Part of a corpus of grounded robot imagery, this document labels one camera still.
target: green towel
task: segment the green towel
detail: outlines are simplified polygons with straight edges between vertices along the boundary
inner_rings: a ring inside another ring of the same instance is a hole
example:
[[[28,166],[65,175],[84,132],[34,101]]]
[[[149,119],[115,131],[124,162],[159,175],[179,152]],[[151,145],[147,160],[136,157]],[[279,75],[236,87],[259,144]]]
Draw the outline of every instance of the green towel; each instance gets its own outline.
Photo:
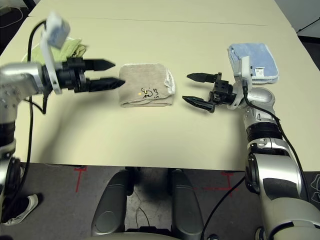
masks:
[[[81,39],[67,38],[60,50],[51,47],[54,61],[63,62],[66,61],[68,57],[82,57],[86,51],[86,46],[80,44],[80,42]],[[22,59],[22,62],[26,61],[27,55]],[[45,64],[39,44],[31,51],[31,62]]]

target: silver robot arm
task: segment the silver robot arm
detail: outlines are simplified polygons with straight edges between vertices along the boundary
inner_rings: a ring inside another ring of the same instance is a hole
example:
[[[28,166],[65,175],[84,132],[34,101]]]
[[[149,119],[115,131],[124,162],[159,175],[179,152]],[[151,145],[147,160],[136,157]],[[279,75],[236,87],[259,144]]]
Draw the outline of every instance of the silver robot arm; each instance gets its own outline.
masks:
[[[115,66],[104,59],[72,57],[64,62],[53,62],[50,46],[61,48],[69,31],[68,23],[51,13],[40,41],[45,65],[20,62],[0,67],[0,220],[4,217],[3,210],[6,213],[8,206],[9,209],[12,206],[12,201],[7,201],[8,206],[3,205],[5,198],[14,199],[21,189],[20,160],[13,157],[19,103],[39,94],[43,94],[46,101],[52,91],[61,94],[62,89],[74,90],[75,93],[96,92],[115,89],[125,83],[115,77],[96,80],[85,77],[85,71],[104,71]]]
[[[264,239],[320,239],[320,211],[305,200],[306,183],[295,156],[283,140],[276,119],[255,108],[274,115],[275,96],[268,89],[252,87],[249,57],[238,62],[234,85],[221,80],[222,73],[192,73],[187,77],[196,82],[214,84],[208,101],[194,96],[182,97],[191,105],[211,113],[222,104],[231,110],[244,109],[248,140],[245,182],[251,192],[260,196]],[[244,89],[247,90],[247,101]]]

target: table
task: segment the table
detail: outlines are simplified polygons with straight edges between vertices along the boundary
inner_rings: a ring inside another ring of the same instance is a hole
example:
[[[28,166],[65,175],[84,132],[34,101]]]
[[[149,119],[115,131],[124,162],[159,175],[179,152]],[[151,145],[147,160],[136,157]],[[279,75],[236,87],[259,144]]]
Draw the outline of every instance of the table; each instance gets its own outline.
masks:
[[[31,29],[41,19],[26,19],[0,56],[0,66],[21,60]],[[186,78],[190,73],[222,72],[222,79],[233,84],[228,46],[264,42],[280,73],[278,83],[264,87],[276,97],[276,114],[303,169],[320,170],[320,72],[292,28],[84,18],[67,21],[70,37],[82,38],[88,45],[84,58],[105,58],[117,64],[108,71],[86,72],[87,76],[117,76],[126,63],[161,63],[171,70],[177,92],[172,106],[135,108],[119,107],[117,90],[52,93],[46,116],[34,110],[32,162],[243,170],[247,155],[243,112],[219,106],[210,114],[187,104],[182,95],[206,99],[212,90],[210,83]],[[41,103],[42,96],[34,100]],[[15,155],[23,161],[28,126],[29,106],[21,103]]]
[[[41,0],[29,16],[52,10],[64,18],[291,26],[274,0]]]

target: washcloth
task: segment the washcloth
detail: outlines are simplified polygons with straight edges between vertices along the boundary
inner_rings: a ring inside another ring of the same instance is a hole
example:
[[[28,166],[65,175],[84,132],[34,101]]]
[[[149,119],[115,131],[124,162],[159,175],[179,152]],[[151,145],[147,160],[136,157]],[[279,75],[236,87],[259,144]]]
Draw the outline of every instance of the washcloth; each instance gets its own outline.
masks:
[[[162,64],[125,64],[119,71],[121,107],[164,107],[173,103],[174,78]]]
[[[228,48],[228,55],[234,72],[237,61],[242,57],[250,56],[253,84],[273,84],[279,79],[274,57],[264,43],[231,44]]]
[[[81,39],[73,39],[68,37],[61,49],[51,47],[54,61],[64,62],[68,57],[82,57],[86,51],[86,46],[82,45],[80,42]],[[22,59],[22,62],[26,61],[27,54]],[[31,50],[31,62],[45,64],[45,60],[39,44],[37,44]]]

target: white label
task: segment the white label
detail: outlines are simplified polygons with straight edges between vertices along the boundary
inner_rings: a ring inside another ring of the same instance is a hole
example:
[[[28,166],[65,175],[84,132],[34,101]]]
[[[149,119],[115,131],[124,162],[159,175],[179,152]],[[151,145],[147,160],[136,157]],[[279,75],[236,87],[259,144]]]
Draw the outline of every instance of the white label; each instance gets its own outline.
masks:
[[[172,88],[172,79],[168,70],[166,71],[166,78],[164,80],[164,85],[166,85],[168,88]]]
[[[254,69],[256,77],[264,77],[265,76],[265,67],[256,67]]]

